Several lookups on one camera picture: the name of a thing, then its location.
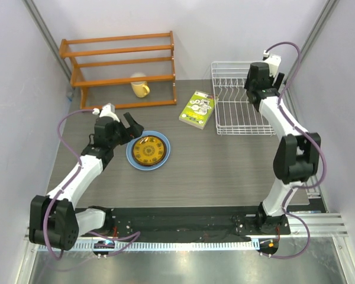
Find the yellow patterned plate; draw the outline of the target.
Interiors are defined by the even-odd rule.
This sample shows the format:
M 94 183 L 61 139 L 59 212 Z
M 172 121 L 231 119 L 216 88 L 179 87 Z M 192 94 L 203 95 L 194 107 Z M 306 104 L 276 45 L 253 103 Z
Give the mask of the yellow patterned plate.
M 146 135 L 135 141 L 131 156 L 137 164 L 152 167 L 159 164 L 167 154 L 166 143 L 155 135 Z

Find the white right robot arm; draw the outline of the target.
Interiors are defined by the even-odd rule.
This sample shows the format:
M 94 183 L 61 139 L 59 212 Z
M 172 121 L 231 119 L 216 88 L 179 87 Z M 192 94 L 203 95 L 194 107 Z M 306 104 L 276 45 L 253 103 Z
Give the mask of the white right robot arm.
M 286 207 L 296 191 L 315 175 L 321 137 L 301 128 L 285 107 L 278 91 L 283 74 L 271 75 L 267 62 L 251 63 L 244 84 L 249 103 L 267 120 L 279 139 L 273 171 L 275 181 L 255 217 L 259 233 L 273 234 L 286 217 Z

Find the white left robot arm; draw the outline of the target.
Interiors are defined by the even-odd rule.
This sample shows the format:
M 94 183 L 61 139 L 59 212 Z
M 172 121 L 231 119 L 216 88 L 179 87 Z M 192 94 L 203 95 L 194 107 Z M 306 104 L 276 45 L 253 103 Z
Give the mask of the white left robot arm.
M 90 206 L 76 212 L 76 205 L 89 185 L 98 177 L 114 156 L 114 148 L 139 138 L 143 126 L 130 113 L 125 127 L 114 111 L 99 111 L 89 144 L 77 156 L 78 162 L 63 181 L 46 196 L 37 195 L 30 203 L 29 240 L 54 249 L 70 250 L 77 238 L 86 233 L 110 235 L 114 229 L 111 210 Z

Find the orange wooden shelf rack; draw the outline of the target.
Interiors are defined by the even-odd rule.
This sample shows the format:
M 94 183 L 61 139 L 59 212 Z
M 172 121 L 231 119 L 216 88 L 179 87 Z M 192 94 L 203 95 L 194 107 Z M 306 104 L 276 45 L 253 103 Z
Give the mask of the orange wooden shelf rack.
M 72 68 L 70 85 L 80 90 L 80 108 L 99 108 L 92 88 L 140 85 L 142 93 L 116 103 L 117 109 L 177 104 L 173 32 L 63 39 L 61 59 Z

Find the yellow mug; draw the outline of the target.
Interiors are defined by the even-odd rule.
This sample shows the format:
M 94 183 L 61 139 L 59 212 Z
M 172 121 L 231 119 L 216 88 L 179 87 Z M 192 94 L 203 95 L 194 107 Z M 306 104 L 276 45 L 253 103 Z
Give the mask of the yellow mug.
M 150 88 L 145 80 L 131 82 L 131 87 L 138 98 L 144 98 L 150 93 Z

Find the green book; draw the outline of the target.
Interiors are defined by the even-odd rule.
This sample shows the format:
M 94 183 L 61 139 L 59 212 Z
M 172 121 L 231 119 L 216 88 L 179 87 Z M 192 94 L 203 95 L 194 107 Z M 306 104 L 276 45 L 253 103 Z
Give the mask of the green book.
M 214 95 L 195 91 L 179 115 L 179 121 L 203 130 L 215 108 Z

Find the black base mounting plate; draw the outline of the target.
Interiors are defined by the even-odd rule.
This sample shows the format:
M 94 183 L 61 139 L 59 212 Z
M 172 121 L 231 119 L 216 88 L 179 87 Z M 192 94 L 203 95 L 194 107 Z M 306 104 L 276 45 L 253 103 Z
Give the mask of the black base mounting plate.
M 264 217 L 257 206 L 108 208 L 107 213 L 104 226 L 88 234 L 139 232 L 137 240 L 145 243 L 228 243 L 291 232 L 286 217 Z

